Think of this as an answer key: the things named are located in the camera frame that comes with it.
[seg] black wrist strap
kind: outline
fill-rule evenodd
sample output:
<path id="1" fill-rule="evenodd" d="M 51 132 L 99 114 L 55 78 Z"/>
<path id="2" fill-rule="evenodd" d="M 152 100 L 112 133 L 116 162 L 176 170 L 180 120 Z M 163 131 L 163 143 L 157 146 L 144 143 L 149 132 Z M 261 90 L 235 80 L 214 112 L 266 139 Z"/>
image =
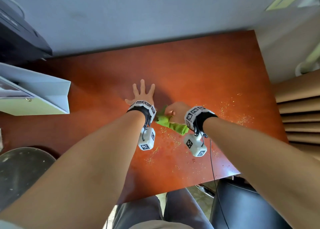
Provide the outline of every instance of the black wrist strap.
<path id="1" fill-rule="evenodd" d="M 149 110 L 147 108 L 145 108 L 143 106 L 134 106 L 130 110 L 128 110 L 127 113 L 132 110 L 138 110 L 144 114 L 144 116 L 146 117 L 146 121 L 144 123 L 144 126 L 151 125 L 151 116 L 150 116 Z"/>
<path id="2" fill-rule="evenodd" d="M 210 118 L 210 117 L 217 117 L 215 114 L 212 114 L 210 112 L 203 112 L 203 113 L 200 113 L 197 115 L 197 117 L 195 118 L 196 120 L 194 121 L 193 125 L 194 127 L 197 127 L 199 131 L 203 132 L 203 123 L 205 122 L 205 120 L 207 118 Z"/>

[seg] leg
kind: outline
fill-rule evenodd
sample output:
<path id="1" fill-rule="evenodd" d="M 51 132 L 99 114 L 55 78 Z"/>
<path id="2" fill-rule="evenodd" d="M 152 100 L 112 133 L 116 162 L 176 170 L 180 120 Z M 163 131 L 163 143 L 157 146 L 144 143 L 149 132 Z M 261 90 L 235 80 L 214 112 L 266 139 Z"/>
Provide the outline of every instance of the leg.
<path id="1" fill-rule="evenodd" d="M 162 220 L 160 201 L 156 196 L 118 205 L 112 229 L 129 229 L 151 220 Z"/>
<path id="2" fill-rule="evenodd" d="M 165 207 L 163 215 L 165 221 L 179 222 L 193 229 L 213 229 L 186 188 L 168 192 Z"/>

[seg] black leather chair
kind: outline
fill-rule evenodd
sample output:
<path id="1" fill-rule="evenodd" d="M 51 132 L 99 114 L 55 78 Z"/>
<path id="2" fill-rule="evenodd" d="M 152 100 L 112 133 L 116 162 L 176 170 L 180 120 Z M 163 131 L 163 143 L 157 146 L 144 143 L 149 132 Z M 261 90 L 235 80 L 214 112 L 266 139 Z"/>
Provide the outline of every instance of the black leather chair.
<path id="1" fill-rule="evenodd" d="M 244 179 L 220 179 L 217 190 L 229 229 L 289 229 L 288 223 Z M 215 194 L 210 222 L 228 229 Z"/>

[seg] black device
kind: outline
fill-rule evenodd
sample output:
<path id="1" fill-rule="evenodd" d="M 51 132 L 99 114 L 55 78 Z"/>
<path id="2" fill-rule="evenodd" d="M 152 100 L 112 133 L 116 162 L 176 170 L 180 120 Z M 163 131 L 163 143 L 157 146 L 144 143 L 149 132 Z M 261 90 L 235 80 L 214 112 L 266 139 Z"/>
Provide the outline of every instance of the black device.
<path id="1" fill-rule="evenodd" d="M 45 39 L 0 0 L 0 62 L 14 64 L 51 56 Z"/>

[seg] curtain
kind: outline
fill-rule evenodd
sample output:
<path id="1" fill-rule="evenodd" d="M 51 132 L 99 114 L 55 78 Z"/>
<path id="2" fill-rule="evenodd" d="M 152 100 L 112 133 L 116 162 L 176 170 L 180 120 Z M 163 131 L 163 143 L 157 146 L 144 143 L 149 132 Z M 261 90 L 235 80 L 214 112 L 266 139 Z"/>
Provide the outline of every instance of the curtain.
<path id="1" fill-rule="evenodd" d="M 320 160 L 320 70 L 272 89 L 290 144 Z"/>

